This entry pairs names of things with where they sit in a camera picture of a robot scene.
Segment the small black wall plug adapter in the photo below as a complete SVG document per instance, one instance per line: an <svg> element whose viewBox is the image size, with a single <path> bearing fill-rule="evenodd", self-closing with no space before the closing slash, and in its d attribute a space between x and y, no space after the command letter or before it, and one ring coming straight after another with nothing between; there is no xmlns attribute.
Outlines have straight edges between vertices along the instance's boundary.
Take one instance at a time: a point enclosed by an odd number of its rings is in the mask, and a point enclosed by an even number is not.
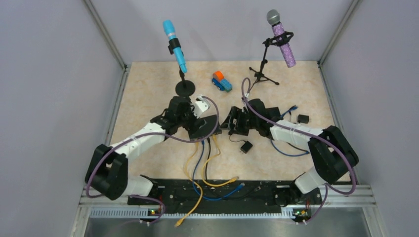
<svg viewBox="0 0 419 237"><path fill-rule="evenodd" d="M231 138L232 135L234 135L232 132L228 132L228 136L229 136L230 142L233 142L233 143L242 143L242 145L240 147L240 151L243 154L247 154L253 148L253 143L251 143L250 141L244 140L244 139L233 140Z"/></svg>

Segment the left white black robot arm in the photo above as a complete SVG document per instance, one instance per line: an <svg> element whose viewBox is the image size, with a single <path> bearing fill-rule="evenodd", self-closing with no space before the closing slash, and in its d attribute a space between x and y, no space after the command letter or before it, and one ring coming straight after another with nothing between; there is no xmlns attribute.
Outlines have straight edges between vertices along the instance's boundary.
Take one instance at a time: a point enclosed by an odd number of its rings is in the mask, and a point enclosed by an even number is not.
<svg viewBox="0 0 419 237"><path fill-rule="evenodd" d="M180 127L192 130L211 107L218 108L207 96L200 95L195 102L189 97L174 96L160 115L133 135L110 146L97 146L85 175L86 196L116 200L123 195L139 195L146 204L155 203L159 194L153 182L144 176L129 175L129 166L134 159L168 138L186 142L175 137L175 133Z"/></svg>

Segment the small black ribbed network switch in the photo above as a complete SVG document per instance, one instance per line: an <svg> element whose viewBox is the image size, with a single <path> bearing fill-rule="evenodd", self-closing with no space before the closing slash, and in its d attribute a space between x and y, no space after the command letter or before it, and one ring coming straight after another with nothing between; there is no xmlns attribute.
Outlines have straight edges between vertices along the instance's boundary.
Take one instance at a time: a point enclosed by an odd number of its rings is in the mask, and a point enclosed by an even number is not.
<svg viewBox="0 0 419 237"><path fill-rule="evenodd" d="M274 122L277 122L279 120L282 119L281 113L279 111L278 107L271 107L271 108L267 108L267 115L268 115L268 119Z"/></svg>

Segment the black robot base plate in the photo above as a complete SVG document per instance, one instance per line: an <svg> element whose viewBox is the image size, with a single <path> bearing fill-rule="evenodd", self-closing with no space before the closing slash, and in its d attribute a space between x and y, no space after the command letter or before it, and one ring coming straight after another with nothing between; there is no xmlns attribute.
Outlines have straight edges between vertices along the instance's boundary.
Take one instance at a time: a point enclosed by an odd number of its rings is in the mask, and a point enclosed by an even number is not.
<svg viewBox="0 0 419 237"><path fill-rule="evenodd" d="M295 214L322 203L320 190L302 195L291 189L291 181L239 180L233 184L213 188L197 181L203 197L195 214L264 214L280 213L297 206ZM183 214L195 206L200 190L188 179L156 179L151 200L128 198L128 205L152 205L162 202L166 214Z"/></svg>

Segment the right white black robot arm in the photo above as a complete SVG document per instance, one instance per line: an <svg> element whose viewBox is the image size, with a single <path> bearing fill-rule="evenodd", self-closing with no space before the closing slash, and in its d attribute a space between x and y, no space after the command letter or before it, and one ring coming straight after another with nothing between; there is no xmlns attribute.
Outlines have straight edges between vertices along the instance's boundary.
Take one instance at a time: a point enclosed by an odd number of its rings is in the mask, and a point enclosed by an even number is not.
<svg viewBox="0 0 419 237"><path fill-rule="evenodd" d="M254 129L269 140L283 141L308 151L313 167L291 184L290 198L295 203L304 203L312 190L331 185L346 173L351 177L352 186L356 186L353 168L359 158L336 126L319 129L292 123L283 119L279 108L267 108L260 99L252 99L246 101L243 108L231 107L221 129L243 136Z"/></svg>

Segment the large black network switch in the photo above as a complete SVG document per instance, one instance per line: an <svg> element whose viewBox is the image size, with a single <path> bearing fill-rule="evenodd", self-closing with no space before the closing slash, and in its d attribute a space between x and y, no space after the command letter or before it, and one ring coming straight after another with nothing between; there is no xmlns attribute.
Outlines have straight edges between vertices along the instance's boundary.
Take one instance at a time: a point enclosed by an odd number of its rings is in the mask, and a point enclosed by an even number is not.
<svg viewBox="0 0 419 237"><path fill-rule="evenodd" d="M221 134L220 124L217 115L206 116L197 119L188 129L189 139L191 141L201 140L208 135Z"/></svg>

